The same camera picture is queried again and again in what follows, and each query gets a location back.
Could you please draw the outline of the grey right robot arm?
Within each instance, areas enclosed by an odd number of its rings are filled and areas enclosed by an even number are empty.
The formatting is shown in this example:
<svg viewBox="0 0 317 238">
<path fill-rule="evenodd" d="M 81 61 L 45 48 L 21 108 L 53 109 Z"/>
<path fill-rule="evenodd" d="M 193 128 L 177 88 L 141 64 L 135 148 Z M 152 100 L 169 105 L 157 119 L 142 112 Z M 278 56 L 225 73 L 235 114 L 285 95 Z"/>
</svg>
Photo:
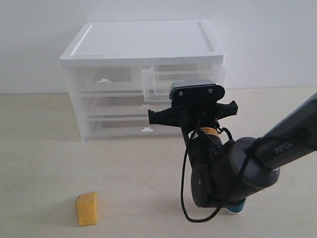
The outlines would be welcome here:
<svg viewBox="0 0 317 238">
<path fill-rule="evenodd" d="M 317 97 L 301 106 L 260 138 L 222 142 L 219 120 L 236 115 L 235 102 L 215 99 L 175 100 L 162 111 L 149 111 L 150 124 L 178 127 L 191 166 L 191 194 L 196 206 L 239 206 L 254 193 L 274 185 L 280 169 L 317 149 Z"/>
</svg>

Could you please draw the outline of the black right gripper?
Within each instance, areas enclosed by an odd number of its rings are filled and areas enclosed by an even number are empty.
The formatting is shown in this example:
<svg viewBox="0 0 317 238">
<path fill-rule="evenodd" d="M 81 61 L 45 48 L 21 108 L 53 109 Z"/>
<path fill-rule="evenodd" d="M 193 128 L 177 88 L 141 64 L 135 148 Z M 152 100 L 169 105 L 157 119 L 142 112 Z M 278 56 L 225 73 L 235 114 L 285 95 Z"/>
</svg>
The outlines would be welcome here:
<svg viewBox="0 0 317 238">
<path fill-rule="evenodd" d="M 234 116 L 238 112 L 235 101 L 229 104 L 211 103 L 206 105 L 172 105 L 170 108 L 155 112 L 148 110 L 149 124 L 192 128 L 200 126 L 219 126 L 219 120 Z"/>
</svg>

